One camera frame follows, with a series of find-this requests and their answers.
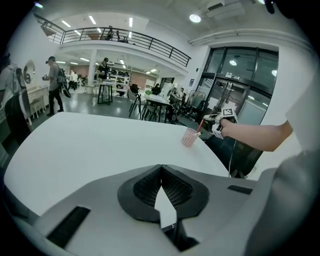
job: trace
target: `pink cup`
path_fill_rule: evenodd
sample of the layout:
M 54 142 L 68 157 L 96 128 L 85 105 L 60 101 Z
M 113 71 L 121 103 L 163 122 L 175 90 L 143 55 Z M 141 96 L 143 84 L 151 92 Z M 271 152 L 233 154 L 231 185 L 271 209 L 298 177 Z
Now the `pink cup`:
M 182 144 L 186 147 L 191 147 L 192 144 L 196 141 L 198 136 L 196 135 L 197 131 L 191 128 L 186 129 L 183 137 L 182 137 Z

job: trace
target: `man with cap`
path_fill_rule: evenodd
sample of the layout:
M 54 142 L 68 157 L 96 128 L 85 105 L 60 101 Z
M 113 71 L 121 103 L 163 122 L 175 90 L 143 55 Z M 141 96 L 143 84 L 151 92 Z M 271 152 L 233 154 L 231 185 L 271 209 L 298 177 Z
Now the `man with cap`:
M 48 117 L 51 117 L 55 114 L 54 111 L 54 99 L 57 100 L 60 109 L 58 112 L 64 111 L 64 106 L 62 105 L 62 100 L 60 97 L 60 85 L 58 84 L 57 78 L 59 74 L 59 66 L 56 63 L 56 58 L 54 56 L 49 57 L 49 59 L 45 62 L 50 66 L 50 71 L 48 76 L 44 76 L 42 79 L 45 81 L 50 81 L 49 87 L 49 105 L 50 105 L 50 112 L 47 114 Z
M 109 72 L 109 67 L 108 67 L 108 58 L 104 58 L 103 62 L 99 65 L 98 67 L 98 78 L 101 79 L 107 79 L 107 75 Z

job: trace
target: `railing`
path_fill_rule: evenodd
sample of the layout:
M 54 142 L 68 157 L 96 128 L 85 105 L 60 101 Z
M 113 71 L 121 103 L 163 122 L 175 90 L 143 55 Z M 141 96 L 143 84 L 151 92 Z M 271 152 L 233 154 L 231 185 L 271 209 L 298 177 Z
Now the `railing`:
M 34 16 L 38 21 L 38 23 L 41 24 L 41 28 L 46 34 L 46 36 L 48 37 L 48 39 L 57 44 L 61 44 L 61 40 L 63 38 L 65 30 L 35 13 L 34 13 Z
M 162 42 L 154 37 L 126 30 L 121 28 L 113 28 L 111 31 L 108 27 L 87 27 L 68 30 L 62 38 L 62 44 L 89 41 L 89 40 L 106 40 L 123 44 L 130 44 L 136 47 L 142 47 L 150 51 L 156 52 L 186 67 L 191 59 L 177 48 Z
M 188 65 L 189 60 L 191 59 L 177 48 L 142 33 L 121 28 L 113 28 L 110 31 L 109 27 L 87 27 L 65 31 L 63 28 L 37 14 L 34 14 L 34 16 L 41 24 L 41 28 L 49 40 L 58 44 L 88 40 L 107 40 L 148 49 L 168 57 L 184 67 Z

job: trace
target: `ceiling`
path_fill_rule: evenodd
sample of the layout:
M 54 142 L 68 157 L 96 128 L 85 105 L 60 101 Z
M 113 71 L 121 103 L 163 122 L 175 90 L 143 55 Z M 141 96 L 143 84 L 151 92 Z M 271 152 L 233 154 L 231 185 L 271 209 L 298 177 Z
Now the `ceiling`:
M 93 24 L 89 16 L 94 18 L 96 24 Z M 148 19 L 134 16 L 126 13 L 114 13 L 114 12 L 89 12 L 78 14 L 74 16 L 58 18 L 52 20 L 52 22 L 64 30 L 74 30 L 79 28 L 91 28 L 91 27 L 109 27 L 130 30 L 129 18 L 133 18 L 133 27 L 135 32 L 143 33 L 149 22 Z M 67 27 L 62 21 L 66 21 L 71 27 Z
M 56 54 L 56 60 L 66 62 L 66 64 L 74 62 L 78 63 L 79 65 L 89 65 L 89 62 L 81 60 L 80 58 L 90 60 L 91 54 L 92 50 L 90 49 L 69 51 L 66 53 Z M 97 50 L 95 62 L 100 64 L 105 57 L 109 59 L 109 62 L 113 62 L 115 64 L 115 67 L 119 68 L 122 67 L 120 60 L 123 60 L 126 67 L 132 67 L 135 70 L 139 70 L 140 72 L 147 72 L 152 69 L 156 69 L 156 72 L 151 73 L 154 76 L 159 75 L 161 77 L 175 77 L 177 75 L 180 75 L 179 73 L 176 73 L 176 71 L 174 71 L 173 69 L 161 65 L 155 61 L 140 56 L 116 51 Z
M 62 19 L 70 19 L 72 27 L 87 25 L 92 27 L 93 24 L 88 22 L 88 15 L 96 15 L 96 13 L 102 13 L 94 17 L 98 21 L 98 26 L 114 24 L 115 27 L 127 27 L 124 17 L 134 15 L 137 21 L 134 26 L 135 31 L 143 30 L 146 20 L 151 20 L 188 40 L 224 30 L 253 28 L 296 34 L 298 29 L 293 25 L 292 20 L 282 16 L 277 7 L 275 7 L 275 14 L 271 15 L 258 0 L 39 0 L 39 2 L 43 4 L 43 8 L 35 7 L 34 11 L 49 21 L 60 23 L 66 29 L 67 27 L 61 24 Z M 209 2 L 237 4 L 240 7 L 230 12 L 229 16 L 208 17 Z M 202 21 L 191 22 L 189 20 L 191 14 L 200 15 Z

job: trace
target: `bag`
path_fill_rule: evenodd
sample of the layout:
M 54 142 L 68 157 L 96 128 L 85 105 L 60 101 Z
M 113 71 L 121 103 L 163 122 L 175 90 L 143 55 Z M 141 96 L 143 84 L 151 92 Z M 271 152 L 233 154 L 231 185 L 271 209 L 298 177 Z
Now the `bag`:
M 63 68 L 59 68 L 59 71 L 58 71 L 58 77 L 56 78 L 56 81 L 58 83 L 58 85 L 60 85 L 62 87 L 62 91 L 63 91 L 63 94 L 68 97 L 68 98 L 71 98 L 71 94 L 68 90 L 68 86 L 67 86 L 67 78 L 66 78 L 66 75 L 65 75 L 65 71 L 63 70 Z
M 18 84 L 21 89 L 21 91 L 18 92 L 19 104 L 20 104 L 20 108 L 23 113 L 24 119 L 27 119 L 31 116 L 29 97 L 28 97 L 24 76 L 22 74 L 22 69 L 17 66 L 15 66 L 15 68 L 13 69 L 13 78 L 12 78 L 12 86 L 13 88 L 16 88 L 14 84 Z

